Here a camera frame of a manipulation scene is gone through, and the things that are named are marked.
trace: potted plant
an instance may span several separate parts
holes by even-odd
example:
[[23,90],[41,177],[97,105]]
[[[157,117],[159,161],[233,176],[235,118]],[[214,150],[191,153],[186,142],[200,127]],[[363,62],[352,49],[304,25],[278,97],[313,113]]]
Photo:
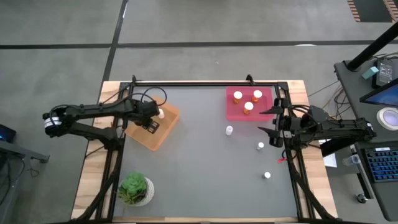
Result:
[[143,174],[131,172],[119,186],[118,195],[124,204],[129,206],[144,206],[148,204],[155,193],[154,184]]

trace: wooden table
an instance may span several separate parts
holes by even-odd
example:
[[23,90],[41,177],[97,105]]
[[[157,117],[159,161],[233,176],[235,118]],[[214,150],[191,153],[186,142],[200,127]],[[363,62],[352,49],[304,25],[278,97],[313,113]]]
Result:
[[[206,81],[180,81],[180,82],[206,82]],[[233,82],[233,81],[211,81],[211,82]],[[275,80],[258,80],[260,82],[276,82]],[[307,91],[303,80],[281,80],[278,82],[287,82],[289,85],[290,100],[293,105],[309,105]],[[99,102],[108,99],[110,96],[119,91],[119,81],[104,82],[99,96]],[[113,97],[108,103],[117,100],[117,96]],[[94,126],[98,128],[105,128],[111,126],[113,117],[96,118]],[[87,154],[101,147],[99,141],[91,141],[87,148]],[[326,168],[323,163],[321,150],[315,147],[308,147],[302,151],[307,172],[308,183],[311,191],[314,193],[319,202],[326,208],[326,210],[337,217],[337,211],[333,196],[331,193]],[[85,159],[83,169],[80,176],[80,183],[76,193],[75,204],[72,210],[71,218],[79,217],[86,209],[86,207],[93,201],[96,194],[100,190],[101,179],[103,177],[104,165],[106,159],[106,151],[104,149],[95,152]],[[110,189],[106,194],[103,207],[103,215],[108,211],[108,204],[110,198]],[[300,187],[300,202],[302,205],[303,216],[309,217],[307,210],[307,203]],[[296,217],[288,218],[195,218],[195,217],[114,217],[113,222],[294,222]]]

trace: desk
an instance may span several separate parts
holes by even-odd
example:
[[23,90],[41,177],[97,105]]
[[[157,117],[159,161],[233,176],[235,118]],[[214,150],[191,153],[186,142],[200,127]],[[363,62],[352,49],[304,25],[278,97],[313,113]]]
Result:
[[[274,82],[274,81],[256,81],[256,82]],[[290,90],[290,99],[292,104],[308,104],[307,93],[303,81],[287,81]],[[99,101],[107,99],[109,96],[115,94],[119,90],[120,82],[104,82],[101,90]],[[111,125],[113,118],[96,118],[94,125],[99,128],[105,128]],[[100,147],[98,141],[92,141],[88,145],[87,153]],[[106,151],[100,150],[92,154],[85,160],[81,173],[80,183],[76,194],[75,205],[72,211],[72,218],[78,217],[85,208],[94,199],[96,193],[100,189],[101,179],[104,172],[104,163],[106,159]],[[305,169],[307,172],[308,182],[311,190],[319,199],[320,203],[332,215],[337,216],[336,208],[331,194],[326,169],[323,164],[322,154],[319,149],[309,147],[303,150],[303,159]],[[303,193],[299,191],[300,203],[303,208],[304,217],[308,217],[306,209],[306,200]],[[110,190],[105,198],[103,214],[108,211]],[[195,218],[195,217],[114,217],[114,222],[292,222],[295,217],[285,218]]]
[[[392,149],[393,146],[398,146],[397,132],[383,128],[376,118],[377,112],[386,106],[359,102],[359,99],[362,96],[373,91],[373,88],[371,87],[372,79],[369,78],[368,80],[365,80],[362,78],[362,74],[372,66],[373,62],[367,61],[360,66],[357,72],[351,72],[346,68],[344,63],[335,64],[337,77],[344,88],[355,117],[365,118],[369,121],[372,124],[373,130],[377,134],[377,136],[370,142],[358,142],[356,144],[356,150],[359,152],[363,152],[365,149],[374,149],[375,147],[391,147]],[[365,182],[368,183],[369,180],[372,180],[373,178],[371,177],[371,173],[369,172],[367,165],[365,165],[365,161],[362,157],[361,160],[368,177],[365,179]],[[370,186],[374,191],[384,217],[389,221],[397,221],[398,213],[396,212],[396,208],[398,206],[398,195],[394,192],[398,188],[398,182],[377,184],[370,182]]]

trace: computer monitor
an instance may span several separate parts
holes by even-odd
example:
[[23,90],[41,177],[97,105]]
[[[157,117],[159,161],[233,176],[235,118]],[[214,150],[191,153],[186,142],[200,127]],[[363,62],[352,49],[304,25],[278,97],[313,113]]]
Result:
[[359,101],[398,107],[398,78],[362,96]]

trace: black desk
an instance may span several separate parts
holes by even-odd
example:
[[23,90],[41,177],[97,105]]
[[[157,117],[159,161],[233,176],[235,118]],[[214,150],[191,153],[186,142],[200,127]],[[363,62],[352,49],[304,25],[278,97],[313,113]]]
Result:
[[[372,141],[359,142],[356,144],[356,148],[359,152],[369,148],[393,147],[398,145],[398,132],[383,128],[376,119],[377,112],[385,106],[370,105],[359,102],[360,97],[373,90],[371,86],[371,78],[365,80],[362,77],[362,74],[372,67],[372,65],[372,62],[365,62],[357,72],[351,72],[346,68],[344,63],[335,64],[337,77],[344,88],[355,116],[357,118],[365,118],[369,121],[373,126],[373,130],[377,133],[377,137],[372,139]],[[398,194],[396,194],[398,182],[375,184],[372,181],[371,174],[366,166],[364,166],[364,170],[384,217],[389,221],[398,221]]]

